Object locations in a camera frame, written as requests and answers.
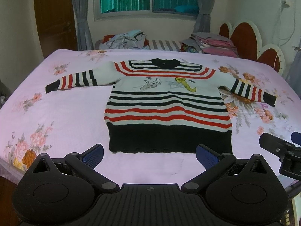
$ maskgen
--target yellow cartoon character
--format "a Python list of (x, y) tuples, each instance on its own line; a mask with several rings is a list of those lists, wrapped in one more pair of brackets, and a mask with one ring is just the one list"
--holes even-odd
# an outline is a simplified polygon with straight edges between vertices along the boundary
[(181, 78), (181, 77), (177, 77), (176, 78), (176, 81), (178, 82), (178, 83), (181, 83), (188, 91), (190, 91), (190, 92), (195, 92), (196, 90), (197, 90), (197, 88), (195, 87), (195, 88), (191, 88), (190, 86), (189, 86), (189, 84), (186, 82), (186, 78)]

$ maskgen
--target sweater collar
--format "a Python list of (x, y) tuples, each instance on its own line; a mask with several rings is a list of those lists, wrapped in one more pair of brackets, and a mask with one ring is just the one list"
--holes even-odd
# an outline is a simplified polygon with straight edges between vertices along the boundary
[(161, 68), (161, 69), (174, 69), (177, 66), (180, 65), (180, 61), (176, 60), (176, 59), (172, 59), (172, 60), (167, 60), (167, 59), (152, 59), (151, 60), (152, 64)]

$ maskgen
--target gray curtain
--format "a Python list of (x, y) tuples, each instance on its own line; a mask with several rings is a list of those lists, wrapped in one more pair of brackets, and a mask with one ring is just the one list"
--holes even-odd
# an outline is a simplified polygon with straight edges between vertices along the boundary
[(301, 98), (301, 51), (299, 50), (296, 57), (292, 63), (290, 71), (286, 77), (286, 81), (291, 86), (291, 88), (296, 92), (296, 94)]
[(193, 32), (210, 32), (210, 19), (215, 0), (198, 0), (199, 14)]
[(88, 0), (72, 0), (77, 21), (77, 48), (79, 51), (93, 50), (93, 42), (87, 22)]

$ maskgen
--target headboard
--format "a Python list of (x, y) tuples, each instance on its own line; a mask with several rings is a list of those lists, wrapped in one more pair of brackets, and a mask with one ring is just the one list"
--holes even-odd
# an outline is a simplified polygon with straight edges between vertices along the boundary
[(262, 47), (261, 35), (252, 21), (240, 21), (234, 28), (229, 22), (225, 22), (221, 25), (219, 34), (233, 42), (240, 58), (267, 64), (280, 75), (284, 72), (285, 60), (281, 49), (274, 44)]

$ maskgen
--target pink bedsheet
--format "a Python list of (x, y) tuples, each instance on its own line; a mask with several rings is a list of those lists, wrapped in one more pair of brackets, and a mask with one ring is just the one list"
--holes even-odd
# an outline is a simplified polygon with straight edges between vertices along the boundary
[[(0, 165), (18, 181), (39, 153), (47, 152), (52, 158), (59, 158), (101, 143), (104, 158), (95, 170), (120, 186), (123, 183), (178, 183), (181, 186), (203, 172), (205, 169), (195, 154), (110, 152), (103, 115), (112, 86), (45, 94), (45, 86), (63, 75), (93, 69), (106, 61), (153, 58), (202, 64), (277, 95), (273, 108), (222, 92), (233, 123), (234, 155), (249, 158), (254, 153), (262, 154), (279, 175), (278, 158), (260, 148), (259, 135), (269, 132), (290, 141), (292, 132), (301, 131), (301, 100), (280, 75), (268, 65), (244, 59), (147, 50), (76, 52), (62, 49), (51, 54), (0, 110)], [(9, 177), (4, 172), (0, 175)]]

